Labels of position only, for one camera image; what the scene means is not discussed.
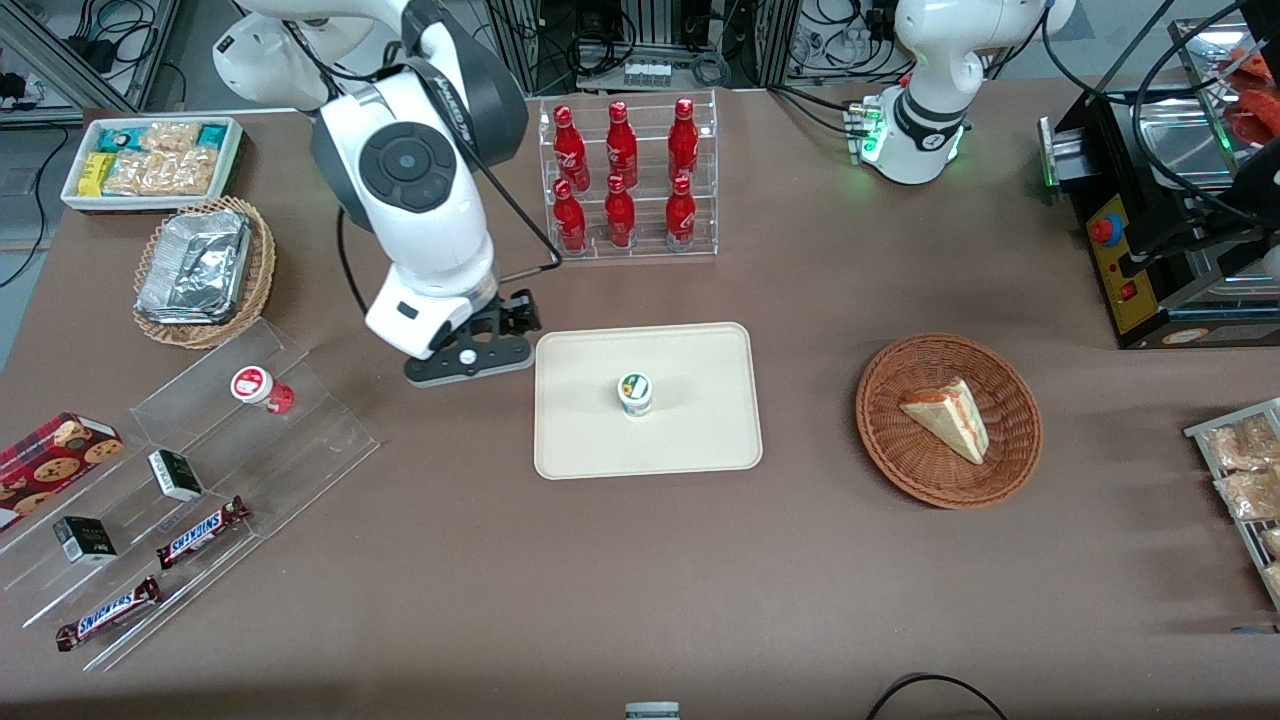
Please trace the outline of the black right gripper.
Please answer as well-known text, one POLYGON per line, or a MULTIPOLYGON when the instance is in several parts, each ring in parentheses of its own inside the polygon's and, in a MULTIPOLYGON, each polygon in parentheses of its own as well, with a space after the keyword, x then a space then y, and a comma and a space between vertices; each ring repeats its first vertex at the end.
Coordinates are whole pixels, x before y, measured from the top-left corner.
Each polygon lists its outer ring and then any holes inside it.
POLYGON ((541 329, 532 293, 521 290, 495 297, 452 331, 440 348, 442 360, 534 360, 529 333, 541 329))

